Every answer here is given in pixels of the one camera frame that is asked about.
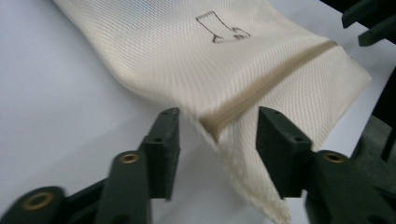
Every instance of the folded fabric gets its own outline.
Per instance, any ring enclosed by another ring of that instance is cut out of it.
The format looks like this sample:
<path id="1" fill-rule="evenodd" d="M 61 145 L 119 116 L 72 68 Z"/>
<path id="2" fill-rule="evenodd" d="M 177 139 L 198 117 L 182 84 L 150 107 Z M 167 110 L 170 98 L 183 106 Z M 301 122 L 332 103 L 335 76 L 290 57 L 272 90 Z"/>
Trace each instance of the folded fabric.
<path id="1" fill-rule="evenodd" d="M 123 86 L 181 109 L 235 189 L 275 223 L 290 212 L 255 150 L 258 107 L 285 114 L 317 150 L 371 80 L 267 0 L 54 1 Z"/>

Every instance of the ribbed texture fabric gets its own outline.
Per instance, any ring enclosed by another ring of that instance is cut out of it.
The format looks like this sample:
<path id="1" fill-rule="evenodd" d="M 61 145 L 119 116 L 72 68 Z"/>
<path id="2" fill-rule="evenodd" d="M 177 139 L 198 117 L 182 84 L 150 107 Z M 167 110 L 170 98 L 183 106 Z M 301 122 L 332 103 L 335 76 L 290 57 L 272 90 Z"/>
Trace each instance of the ribbed texture fabric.
<path id="1" fill-rule="evenodd" d="M 258 106 L 284 113 L 317 150 L 370 81 L 337 46 L 289 68 L 285 62 L 329 40 L 287 20 L 266 0 L 54 1 L 123 86 L 180 107 L 217 152 L 235 189 L 275 223 L 290 223 L 290 213 L 255 150 Z M 287 74 L 273 79 L 278 71 Z M 265 90 L 255 85 L 266 79 L 276 82 L 262 85 Z M 244 94 L 252 87 L 257 99 L 238 110 L 242 103 L 232 99 L 252 99 Z M 201 121 L 224 108 L 233 118 L 221 128 L 213 124 L 216 134 L 208 132 Z"/>

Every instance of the white knit garment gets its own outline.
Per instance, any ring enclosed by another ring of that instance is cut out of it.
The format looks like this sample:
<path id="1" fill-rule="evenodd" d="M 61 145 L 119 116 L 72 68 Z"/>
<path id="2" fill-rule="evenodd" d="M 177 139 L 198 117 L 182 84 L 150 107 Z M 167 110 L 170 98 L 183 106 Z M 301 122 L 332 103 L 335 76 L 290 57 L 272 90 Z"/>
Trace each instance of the white knit garment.
<path id="1" fill-rule="evenodd" d="M 235 189 L 275 223 L 290 212 L 255 149 L 258 106 L 284 113 L 317 150 L 371 80 L 266 0 L 54 1 L 123 86 L 181 109 Z"/>

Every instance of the gold circular pivot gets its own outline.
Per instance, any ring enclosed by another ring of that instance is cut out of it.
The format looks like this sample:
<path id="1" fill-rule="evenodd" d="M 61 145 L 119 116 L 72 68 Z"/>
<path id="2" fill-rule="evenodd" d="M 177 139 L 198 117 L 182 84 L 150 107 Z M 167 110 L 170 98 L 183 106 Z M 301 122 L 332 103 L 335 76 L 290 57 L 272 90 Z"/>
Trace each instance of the gold circular pivot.
<path id="1" fill-rule="evenodd" d="M 326 152 L 323 154 L 324 159 L 334 162 L 334 163 L 344 163 L 346 162 L 346 158 L 333 152 Z"/>
<path id="2" fill-rule="evenodd" d="M 22 205 L 24 210 L 33 211 L 47 206 L 53 200 L 53 193 L 39 192 L 28 198 Z"/>
<path id="3" fill-rule="evenodd" d="M 134 153 L 125 154 L 120 158 L 122 163 L 133 163 L 139 160 L 139 156 Z"/>

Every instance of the line drawing on fabric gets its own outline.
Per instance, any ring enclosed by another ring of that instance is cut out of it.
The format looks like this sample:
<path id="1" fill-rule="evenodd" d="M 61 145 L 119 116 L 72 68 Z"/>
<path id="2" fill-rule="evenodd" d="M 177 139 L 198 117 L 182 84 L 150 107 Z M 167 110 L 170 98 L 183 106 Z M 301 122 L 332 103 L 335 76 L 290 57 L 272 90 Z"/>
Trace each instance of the line drawing on fabric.
<path id="1" fill-rule="evenodd" d="M 250 37 L 249 33 L 240 28 L 227 26 L 214 11 L 206 12 L 195 19 L 213 35 L 212 42 L 215 44 L 237 41 Z"/>

